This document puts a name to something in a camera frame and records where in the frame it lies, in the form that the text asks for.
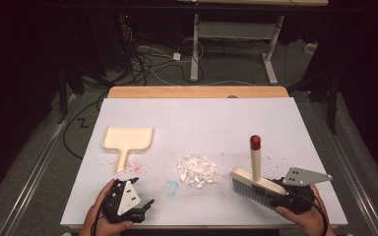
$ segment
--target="gray carpet floor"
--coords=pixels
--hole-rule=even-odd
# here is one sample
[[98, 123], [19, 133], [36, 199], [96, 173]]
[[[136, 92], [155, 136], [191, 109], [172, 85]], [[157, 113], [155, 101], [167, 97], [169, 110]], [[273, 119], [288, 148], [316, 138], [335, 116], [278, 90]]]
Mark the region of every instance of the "gray carpet floor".
[[[211, 46], [215, 49], [206, 47], [200, 62], [204, 78], [197, 85], [267, 86], [269, 82], [260, 58], [260, 54], [267, 50], [267, 43], [259, 41], [248, 49], [239, 47], [243, 44], [237, 45], [238, 47], [228, 47], [225, 54], [222, 54], [221, 48], [216, 45]], [[272, 63], [281, 86], [288, 87], [300, 82], [311, 59], [310, 55], [303, 52], [305, 45], [305, 42], [297, 41], [289, 46], [277, 46]], [[151, 44], [151, 47], [152, 53], [155, 54], [172, 55], [174, 52], [163, 45]], [[155, 56], [150, 58], [156, 63], [167, 60]], [[185, 78], [189, 78], [189, 64], [172, 64], [182, 66]], [[161, 68], [162, 66], [152, 67], [152, 71]], [[109, 77], [113, 78], [116, 75], [114, 70], [109, 71]], [[127, 80], [132, 79], [128, 77], [122, 82], [125, 83]], [[95, 84], [92, 80], [84, 78], [84, 81], [85, 93], [71, 96], [69, 114], [62, 124], [57, 124], [60, 111], [57, 97], [54, 98], [53, 111], [31, 134], [29, 141], [25, 143], [2, 182], [0, 227], [4, 225], [5, 228], [0, 228], [0, 233], [62, 235], [66, 231], [71, 231], [67, 227], [60, 226], [60, 220], [81, 160], [66, 149], [63, 144], [63, 131], [69, 119], [96, 102], [106, 92], [106, 88]], [[183, 81], [180, 67], [170, 66], [155, 74], [149, 74], [147, 85], [190, 86], [191, 84]], [[348, 116], [347, 107], [341, 95], [339, 95], [336, 117], [338, 134], [335, 136], [331, 134], [325, 122], [327, 104], [311, 103], [307, 95], [307, 92], [298, 91], [291, 96], [295, 98], [327, 172], [335, 176], [332, 183], [349, 222], [349, 225], [337, 228], [336, 232], [344, 235], [378, 235], [378, 166]], [[84, 125], [81, 125], [82, 121], [73, 120], [66, 130], [65, 143], [78, 156], [85, 154], [97, 114], [97, 106], [90, 106], [78, 116], [78, 118], [84, 118]], [[26, 190], [30, 190], [29, 193], [23, 192], [25, 186], [27, 186]], [[281, 229], [279, 233], [303, 235], [297, 229]], [[241, 232], [233, 232], [232, 235], [234, 234], [243, 235]]]

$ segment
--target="person's left hand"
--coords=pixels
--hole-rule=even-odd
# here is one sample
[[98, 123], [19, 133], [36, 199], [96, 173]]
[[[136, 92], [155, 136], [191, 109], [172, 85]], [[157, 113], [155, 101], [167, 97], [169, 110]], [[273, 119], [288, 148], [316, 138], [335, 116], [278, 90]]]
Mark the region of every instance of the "person's left hand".
[[[103, 201], [103, 198], [109, 192], [109, 190], [113, 187], [114, 180], [112, 179], [109, 183], [99, 192], [99, 195], [94, 202], [94, 205], [88, 211], [86, 215], [84, 225], [82, 227], [81, 232], [79, 233], [80, 236], [91, 236], [91, 229], [92, 225], [94, 224], [95, 217], [97, 214], [97, 210], [99, 209], [100, 204]], [[133, 221], [127, 220], [122, 221], [119, 223], [111, 224], [109, 223], [105, 217], [102, 217], [97, 222], [96, 228], [96, 235], [97, 236], [110, 236], [120, 233], [130, 227], [133, 226]]]

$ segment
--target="brush bristles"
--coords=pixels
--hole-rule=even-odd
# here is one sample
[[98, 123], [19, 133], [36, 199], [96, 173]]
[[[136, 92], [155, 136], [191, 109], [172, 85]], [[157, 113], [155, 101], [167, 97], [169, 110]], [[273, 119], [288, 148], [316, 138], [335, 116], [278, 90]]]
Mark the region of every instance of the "brush bristles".
[[232, 179], [232, 185], [233, 185], [233, 188], [234, 188], [234, 191], [242, 196], [245, 196], [247, 198], [250, 198], [254, 201], [256, 201], [257, 203], [263, 205], [264, 207], [268, 207], [270, 209], [275, 209], [274, 207], [272, 207], [272, 205], [270, 204], [270, 201], [269, 199], [264, 196], [264, 195], [258, 195], [256, 194], [254, 191], [253, 191], [253, 188], [251, 188], [250, 186], [238, 181], [238, 180], [235, 180], [235, 179]]

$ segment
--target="dustpan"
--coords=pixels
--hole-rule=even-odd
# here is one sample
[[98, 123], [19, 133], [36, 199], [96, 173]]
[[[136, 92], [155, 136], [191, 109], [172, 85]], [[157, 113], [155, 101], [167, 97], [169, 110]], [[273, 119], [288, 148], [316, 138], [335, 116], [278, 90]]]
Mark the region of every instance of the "dustpan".
[[143, 151], [152, 143], [153, 128], [107, 127], [102, 145], [107, 149], [119, 150], [115, 172], [121, 172], [127, 164], [131, 151]]

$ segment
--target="brush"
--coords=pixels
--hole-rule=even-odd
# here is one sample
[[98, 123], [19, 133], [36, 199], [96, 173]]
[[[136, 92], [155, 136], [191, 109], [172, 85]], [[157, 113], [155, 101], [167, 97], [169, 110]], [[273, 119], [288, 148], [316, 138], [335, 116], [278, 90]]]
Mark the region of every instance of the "brush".
[[250, 148], [252, 172], [235, 167], [229, 174], [232, 178], [233, 189], [265, 207], [274, 208], [268, 196], [286, 196], [287, 191], [281, 185], [262, 177], [261, 139], [259, 136], [254, 135], [250, 138]]

